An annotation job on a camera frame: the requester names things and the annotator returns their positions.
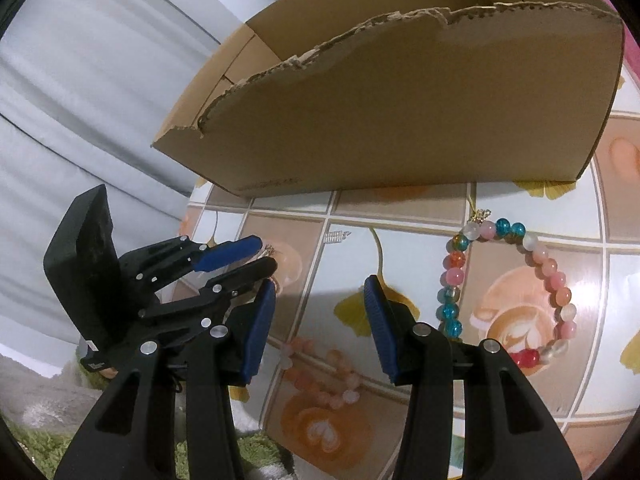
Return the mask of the silver rhinestone bar earring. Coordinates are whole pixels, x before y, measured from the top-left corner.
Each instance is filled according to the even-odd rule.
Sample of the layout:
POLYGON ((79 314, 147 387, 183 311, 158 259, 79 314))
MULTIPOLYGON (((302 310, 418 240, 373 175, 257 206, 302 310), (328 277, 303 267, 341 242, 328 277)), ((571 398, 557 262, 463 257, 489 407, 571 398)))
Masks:
POLYGON ((344 240, 347 240, 350 234, 352 234, 352 232, 345 230, 326 232, 326 234, 323 235, 323 243, 340 244, 341 242, 344 242, 344 240))

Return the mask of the grey white curtain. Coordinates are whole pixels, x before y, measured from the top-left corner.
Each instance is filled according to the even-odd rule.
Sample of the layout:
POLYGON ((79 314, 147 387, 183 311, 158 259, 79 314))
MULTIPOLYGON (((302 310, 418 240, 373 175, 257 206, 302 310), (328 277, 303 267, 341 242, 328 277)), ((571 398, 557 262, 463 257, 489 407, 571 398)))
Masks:
POLYGON ((79 336, 43 273, 73 198, 104 185, 121 252, 178 232, 194 173, 155 148, 238 24, 218 0, 24 0, 1 36, 1 352, 40 376, 79 336))

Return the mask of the brown cardboard box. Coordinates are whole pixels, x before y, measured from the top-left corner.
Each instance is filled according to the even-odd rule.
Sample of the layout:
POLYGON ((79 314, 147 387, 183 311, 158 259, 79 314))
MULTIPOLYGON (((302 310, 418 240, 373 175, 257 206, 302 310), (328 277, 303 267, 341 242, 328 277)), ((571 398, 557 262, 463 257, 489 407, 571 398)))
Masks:
POLYGON ((574 181, 623 46, 603 0, 279 0, 218 48, 153 145, 245 197, 574 181))

